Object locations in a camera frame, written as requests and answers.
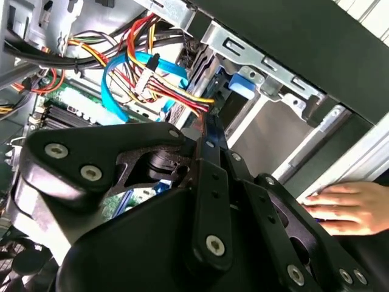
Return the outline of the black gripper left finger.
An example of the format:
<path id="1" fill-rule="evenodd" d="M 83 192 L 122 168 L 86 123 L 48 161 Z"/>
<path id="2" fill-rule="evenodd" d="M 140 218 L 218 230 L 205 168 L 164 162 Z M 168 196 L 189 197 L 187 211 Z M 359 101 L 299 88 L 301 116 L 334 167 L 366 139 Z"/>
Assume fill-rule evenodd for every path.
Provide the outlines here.
<path id="1" fill-rule="evenodd" d="M 80 229 L 79 216 L 96 213 L 110 195 L 152 186 L 160 179 L 170 180 L 171 189 L 184 188 L 195 177 L 198 159 L 220 164 L 217 122 L 208 121 L 197 140 L 166 122 L 39 131 L 23 147 L 22 177 L 61 207 L 57 222 Z M 83 231 L 65 249 L 61 266 L 90 231 Z"/>

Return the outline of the person bare hand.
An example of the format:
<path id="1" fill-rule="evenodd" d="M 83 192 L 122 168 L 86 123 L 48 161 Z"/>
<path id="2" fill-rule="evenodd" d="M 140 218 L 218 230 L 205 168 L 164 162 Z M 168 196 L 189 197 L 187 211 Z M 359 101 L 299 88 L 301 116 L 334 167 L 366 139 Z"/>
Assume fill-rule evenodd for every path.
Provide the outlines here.
<path id="1" fill-rule="evenodd" d="M 374 235 L 388 229 L 388 187 L 375 182 L 328 186 L 301 204 L 331 235 Z"/>

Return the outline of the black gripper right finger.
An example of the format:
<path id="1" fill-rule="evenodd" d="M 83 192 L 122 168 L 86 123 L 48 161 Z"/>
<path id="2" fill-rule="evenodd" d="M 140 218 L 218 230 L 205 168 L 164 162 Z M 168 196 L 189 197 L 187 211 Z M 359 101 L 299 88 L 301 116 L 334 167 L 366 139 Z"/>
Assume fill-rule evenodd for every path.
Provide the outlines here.
<path id="1" fill-rule="evenodd" d="M 230 184 L 234 264 L 217 291 L 373 291 L 369 274 L 273 177 L 253 177 L 216 123 Z"/>

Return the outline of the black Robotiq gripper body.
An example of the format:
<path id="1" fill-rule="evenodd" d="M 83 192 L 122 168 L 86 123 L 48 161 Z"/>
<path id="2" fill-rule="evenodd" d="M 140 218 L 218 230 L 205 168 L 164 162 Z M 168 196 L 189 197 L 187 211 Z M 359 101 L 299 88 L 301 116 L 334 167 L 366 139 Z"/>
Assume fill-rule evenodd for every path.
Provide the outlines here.
<path id="1" fill-rule="evenodd" d="M 230 184 L 222 164 L 195 162 L 194 179 L 82 236 L 58 291 L 217 291 L 234 264 Z"/>

